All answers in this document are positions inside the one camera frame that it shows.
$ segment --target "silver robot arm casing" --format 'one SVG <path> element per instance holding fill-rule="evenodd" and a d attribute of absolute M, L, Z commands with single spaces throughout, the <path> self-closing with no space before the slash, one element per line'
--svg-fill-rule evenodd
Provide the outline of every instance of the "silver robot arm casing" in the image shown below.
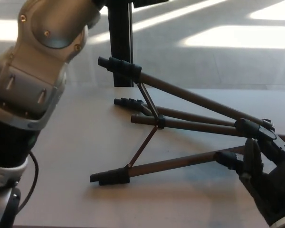
<path fill-rule="evenodd" d="M 66 67 L 86 44 L 87 23 L 99 10 L 91 0 L 28 0 L 18 16 L 18 38 L 0 56 L 0 121 L 41 130 L 66 84 Z"/>

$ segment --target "black cable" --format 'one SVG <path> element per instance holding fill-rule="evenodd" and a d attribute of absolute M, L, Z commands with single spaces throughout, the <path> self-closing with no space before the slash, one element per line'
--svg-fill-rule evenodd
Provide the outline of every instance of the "black cable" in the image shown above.
<path fill-rule="evenodd" d="M 33 154 L 33 152 L 29 152 L 29 155 L 31 156 L 33 162 L 34 162 L 34 165 L 35 165 L 35 176 L 34 176 L 34 180 L 33 180 L 33 184 L 32 184 L 32 187 L 30 188 L 29 192 L 28 192 L 28 195 L 26 196 L 26 198 L 24 199 L 24 201 L 22 202 L 22 204 L 20 205 L 19 209 L 18 209 L 18 212 L 17 214 L 25 207 L 25 205 L 28 203 L 30 197 L 32 196 L 34 190 L 35 190 L 35 187 L 36 187 L 36 184 L 37 184 L 37 180 L 38 180 L 38 175 L 39 175 L 39 165 L 38 165 L 38 161 L 35 157 L 35 155 Z"/>

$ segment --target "floor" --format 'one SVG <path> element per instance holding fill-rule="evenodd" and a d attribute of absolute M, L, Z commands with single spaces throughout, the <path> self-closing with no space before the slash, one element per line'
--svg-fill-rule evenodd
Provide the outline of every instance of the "floor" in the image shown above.
<path fill-rule="evenodd" d="M 0 53 L 17 37 L 25 0 L 0 0 Z M 68 81 L 108 87 L 97 66 L 110 56 L 107 11 L 71 62 Z M 134 61 L 185 88 L 285 90 L 285 0 L 172 0 L 134 9 Z"/>

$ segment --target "tripod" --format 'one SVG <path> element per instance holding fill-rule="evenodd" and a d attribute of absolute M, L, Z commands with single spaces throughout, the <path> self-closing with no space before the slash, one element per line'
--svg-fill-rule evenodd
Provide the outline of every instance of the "tripod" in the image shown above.
<path fill-rule="evenodd" d="M 229 167 L 232 164 L 235 164 L 235 161 L 238 157 L 237 154 L 243 154 L 245 152 L 245 147 L 240 146 L 220 151 L 213 151 L 177 159 L 134 166 L 134 163 L 139 158 L 156 131 L 159 129 L 164 129 L 165 127 L 237 137 L 266 137 L 271 140 L 273 145 L 278 148 L 278 150 L 283 150 L 283 153 L 285 154 L 285 135 L 275 134 L 274 126 L 268 119 L 258 119 L 188 90 L 171 85 L 167 82 L 143 73 L 142 68 L 135 64 L 130 64 L 128 62 L 121 61 L 112 57 L 109 59 L 100 57 L 98 64 L 102 67 L 107 68 L 108 71 L 117 73 L 122 77 L 126 77 L 128 80 L 133 80 L 137 84 L 137 87 L 142 93 L 146 104 L 141 100 L 126 98 L 115 99 L 114 104 L 129 108 L 131 110 L 139 111 L 145 115 L 132 115 L 132 123 L 153 125 L 154 127 L 136 154 L 133 156 L 131 161 L 128 163 L 128 165 L 117 170 L 92 174 L 90 176 L 90 182 L 99 182 L 100 185 L 124 184 L 130 182 L 130 177 L 212 161 L 217 161 Z M 166 93 L 177 96 L 181 99 L 207 108 L 216 113 L 227 116 L 231 119 L 236 120 L 236 122 L 233 123 L 155 106 L 144 84 L 160 89 Z"/>

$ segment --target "table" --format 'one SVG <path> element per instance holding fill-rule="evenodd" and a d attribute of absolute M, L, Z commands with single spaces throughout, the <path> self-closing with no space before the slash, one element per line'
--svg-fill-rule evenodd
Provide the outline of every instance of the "table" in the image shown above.
<path fill-rule="evenodd" d="M 259 118 L 285 134 L 285 91 L 194 90 Z M 228 118 L 156 89 L 156 105 Z M 215 162 L 131 178 L 99 187 L 89 175 L 125 166 L 151 126 L 130 123 L 132 112 L 114 98 L 142 99 L 137 88 L 68 87 L 42 131 L 34 153 L 40 176 L 15 225 L 85 228 L 265 228 L 266 223 L 233 171 Z M 245 139 L 164 129 L 136 164 L 243 145 Z M 273 165 L 265 161 L 266 167 Z M 25 198 L 33 179 L 29 163 L 19 184 Z"/>

